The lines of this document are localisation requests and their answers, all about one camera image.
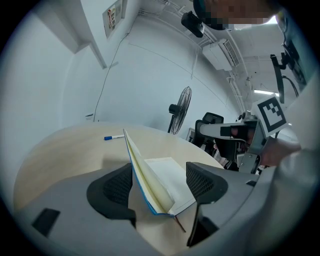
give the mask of wall outlet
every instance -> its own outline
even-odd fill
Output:
[[[94,119],[94,113],[89,113],[85,116],[86,121],[92,121]]]

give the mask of chair backrest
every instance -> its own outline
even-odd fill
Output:
[[[192,144],[196,145],[197,147],[201,147],[202,144],[204,143],[205,141],[205,136],[203,136],[201,133],[200,133],[200,127],[202,125],[207,125],[208,122],[207,121],[203,121],[203,120],[197,120],[195,122],[195,128],[194,128],[194,138],[193,138],[193,141],[192,141]]]
[[[208,124],[223,124],[224,117],[218,114],[207,112],[202,118],[203,121],[208,122]]]

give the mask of office chair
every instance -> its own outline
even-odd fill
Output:
[[[224,117],[218,114],[207,112],[202,118],[203,121],[208,122],[208,124],[223,124]]]
[[[214,141],[200,133],[200,127],[202,125],[207,125],[207,124],[209,123],[203,120],[197,120],[195,122],[194,138],[193,138],[192,144],[196,145],[199,148],[201,148],[201,146],[204,144],[205,145],[204,151],[212,156],[214,152]]]

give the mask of open notebook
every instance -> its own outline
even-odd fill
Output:
[[[171,157],[144,160],[127,131],[123,133],[133,171],[152,213],[175,216],[191,206],[196,200],[186,183],[186,171]]]

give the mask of black and white square tag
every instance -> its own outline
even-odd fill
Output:
[[[251,114],[260,119],[266,137],[282,130],[287,124],[285,114],[274,94],[254,102]]]

